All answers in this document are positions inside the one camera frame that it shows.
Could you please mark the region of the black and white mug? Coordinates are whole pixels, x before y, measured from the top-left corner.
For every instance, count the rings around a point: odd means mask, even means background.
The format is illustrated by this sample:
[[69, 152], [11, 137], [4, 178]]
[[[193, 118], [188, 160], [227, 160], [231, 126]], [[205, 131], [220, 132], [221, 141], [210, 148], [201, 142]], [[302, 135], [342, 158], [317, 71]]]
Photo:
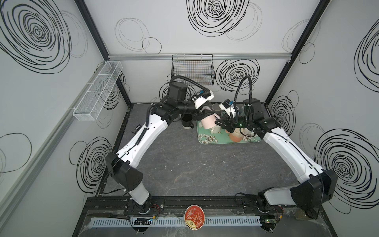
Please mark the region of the black and white mug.
[[193, 129], [193, 119], [191, 114], [184, 114], [184, 116], [181, 119], [182, 127], [184, 129]]

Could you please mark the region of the pink mug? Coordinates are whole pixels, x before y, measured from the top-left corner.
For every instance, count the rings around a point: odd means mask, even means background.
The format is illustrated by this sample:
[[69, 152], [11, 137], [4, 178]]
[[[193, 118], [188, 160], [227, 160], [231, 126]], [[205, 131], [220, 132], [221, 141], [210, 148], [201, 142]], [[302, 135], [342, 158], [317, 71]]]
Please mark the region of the pink mug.
[[201, 120], [204, 129], [212, 129], [213, 127], [220, 128], [215, 122], [221, 117], [218, 114], [211, 114]]

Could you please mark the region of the green floral tray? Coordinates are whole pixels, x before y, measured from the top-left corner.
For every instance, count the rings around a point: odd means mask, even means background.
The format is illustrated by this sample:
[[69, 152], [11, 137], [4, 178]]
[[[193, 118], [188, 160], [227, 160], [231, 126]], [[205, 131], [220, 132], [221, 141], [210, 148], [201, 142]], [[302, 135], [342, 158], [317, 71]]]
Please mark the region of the green floral tray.
[[[220, 130], [217, 134], [211, 134], [210, 129], [204, 129], [201, 121], [196, 122], [197, 125], [197, 138], [198, 141], [203, 145], [213, 145], [213, 144], [235, 144], [229, 138], [229, 132], [226, 129]], [[260, 142], [261, 138], [257, 135], [254, 138], [246, 138], [244, 137], [238, 143], [255, 143]]]

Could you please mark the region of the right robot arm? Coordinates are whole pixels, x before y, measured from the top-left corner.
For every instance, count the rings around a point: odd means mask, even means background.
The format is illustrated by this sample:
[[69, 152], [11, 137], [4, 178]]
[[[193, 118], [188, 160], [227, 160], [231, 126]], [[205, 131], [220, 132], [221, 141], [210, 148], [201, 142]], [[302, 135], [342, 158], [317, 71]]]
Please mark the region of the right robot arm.
[[218, 125], [229, 132], [246, 128], [257, 134], [280, 155], [299, 182], [297, 186], [269, 188], [260, 192], [267, 204], [295, 205], [304, 211], [311, 211], [333, 198], [338, 180], [336, 173], [314, 162], [274, 118], [264, 116], [260, 100], [245, 100], [245, 115], [241, 118], [229, 99], [222, 102], [220, 108], [226, 114], [217, 121]]

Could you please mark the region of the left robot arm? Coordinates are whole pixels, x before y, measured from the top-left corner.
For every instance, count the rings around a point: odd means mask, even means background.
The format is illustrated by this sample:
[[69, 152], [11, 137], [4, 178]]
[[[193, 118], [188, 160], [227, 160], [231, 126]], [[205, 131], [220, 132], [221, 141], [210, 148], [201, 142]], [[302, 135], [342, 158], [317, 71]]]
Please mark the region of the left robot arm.
[[105, 158], [108, 175], [121, 184], [139, 206], [151, 203], [151, 195], [142, 183], [143, 174], [137, 169], [148, 148], [179, 116], [191, 115], [201, 120], [211, 112], [208, 105], [214, 93], [200, 86], [200, 91], [187, 100], [187, 88], [181, 82], [170, 83], [168, 94], [148, 108], [145, 123], [134, 137], [118, 152], [109, 153]]

